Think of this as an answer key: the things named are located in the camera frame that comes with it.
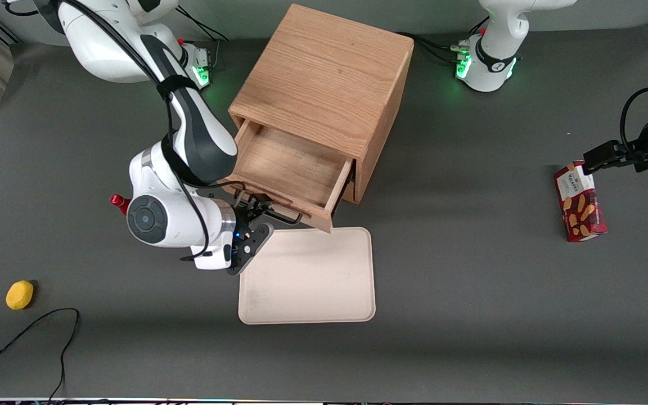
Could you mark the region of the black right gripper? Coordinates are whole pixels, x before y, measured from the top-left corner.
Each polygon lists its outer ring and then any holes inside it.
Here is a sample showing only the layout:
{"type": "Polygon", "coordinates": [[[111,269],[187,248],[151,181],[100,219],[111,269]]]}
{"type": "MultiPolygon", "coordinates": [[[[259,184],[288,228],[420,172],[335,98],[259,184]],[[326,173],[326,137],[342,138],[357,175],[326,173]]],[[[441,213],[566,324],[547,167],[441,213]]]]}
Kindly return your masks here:
{"type": "Polygon", "coordinates": [[[270,210],[273,200],[268,195],[249,195],[245,208],[236,208],[236,226],[232,234],[231,259],[233,265],[247,265],[257,253],[257,234],[250,224],[270,210]]]}

